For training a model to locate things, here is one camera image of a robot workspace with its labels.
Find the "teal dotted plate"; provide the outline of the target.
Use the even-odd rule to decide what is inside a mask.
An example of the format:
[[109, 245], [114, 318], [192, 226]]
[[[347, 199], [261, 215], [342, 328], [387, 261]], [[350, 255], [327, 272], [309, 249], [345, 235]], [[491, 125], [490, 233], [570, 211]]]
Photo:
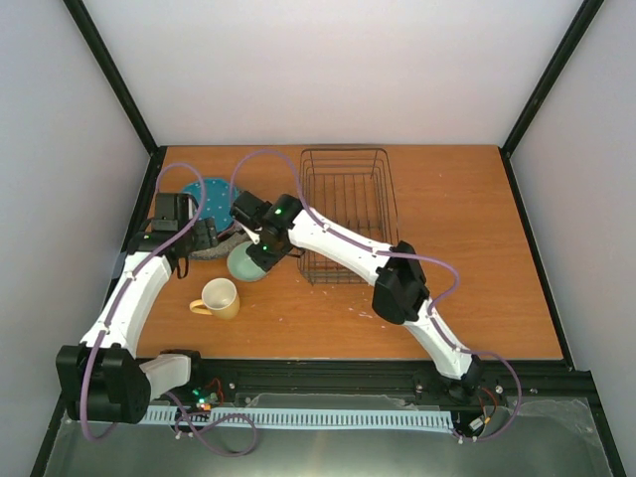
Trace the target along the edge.
[[230, 193], [230, 183], [218, 177], [205, 177], [203, 184], [204, 187], [201, 187], [198, 181], [192, 182], [187, 184], [181, 192], [193, 196], [198, 205], [203, 204], [204, 209], [200, 218], [202, 220], [212, 218], [216, 231], [224, 232], [234, 223], [230, 214], [230, 198], [235, 199], [241, 189], [234, 186], [233, 192]]

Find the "light green bowl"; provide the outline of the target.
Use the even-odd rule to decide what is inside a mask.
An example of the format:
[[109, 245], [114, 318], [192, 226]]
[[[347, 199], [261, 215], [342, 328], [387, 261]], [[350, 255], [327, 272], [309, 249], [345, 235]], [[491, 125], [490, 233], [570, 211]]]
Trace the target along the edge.
[[247, 255], [250, 242], [236, 246], [228, 255], [227, 267], [231, 276], [239, 281], [255, 282], [266, 277], [266, 272], [257, 266]]

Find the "yellow mug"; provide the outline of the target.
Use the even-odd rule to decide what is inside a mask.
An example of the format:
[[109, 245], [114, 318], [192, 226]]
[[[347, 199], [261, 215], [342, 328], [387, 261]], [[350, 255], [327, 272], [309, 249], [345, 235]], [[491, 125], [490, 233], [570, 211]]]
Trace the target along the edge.
[[189, 309], [195, 314], [234, 319], [240, 309], [238, 290], [229, 279], [215, 278], [203, 287], [201, 297], [192, 301]]

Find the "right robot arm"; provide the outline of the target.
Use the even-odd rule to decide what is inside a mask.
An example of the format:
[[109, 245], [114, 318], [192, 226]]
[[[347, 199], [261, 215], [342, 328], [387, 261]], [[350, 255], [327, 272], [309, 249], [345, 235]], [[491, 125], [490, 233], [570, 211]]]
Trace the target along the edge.
[[432, 359], [452, 400], [470, 402], [481, 382], [483, 363], [437, 311], [421, 267], [425, 258], [409, 243], [391, 245], [365, 238], [287, 194], [271, 204], [242, 192], [230, 213], [252, 241], [247, 255], [264, 271], [297, 248], [322, 255], [361, 277], [374, 288], [374, 312], [411, 333]]

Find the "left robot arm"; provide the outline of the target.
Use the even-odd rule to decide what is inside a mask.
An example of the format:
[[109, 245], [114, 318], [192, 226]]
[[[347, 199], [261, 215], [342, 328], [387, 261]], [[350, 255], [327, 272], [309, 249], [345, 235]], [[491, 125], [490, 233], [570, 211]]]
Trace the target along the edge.
[[207, 387], [197, 351], [167, 349], [139, 362], [141, 332], [171, 275], [183, 278], [189, 256], [217, 242], [211, 219], [198, 220], [170, 244], [175, 228], [160, 231], [148, 220], [128, 245], [123, 270], [96, 322], [74, 346], [61, 347], [56, 368], [67, 413], [82, 422], [137, 423], [155, 399], [174, 390], [199, 398]]

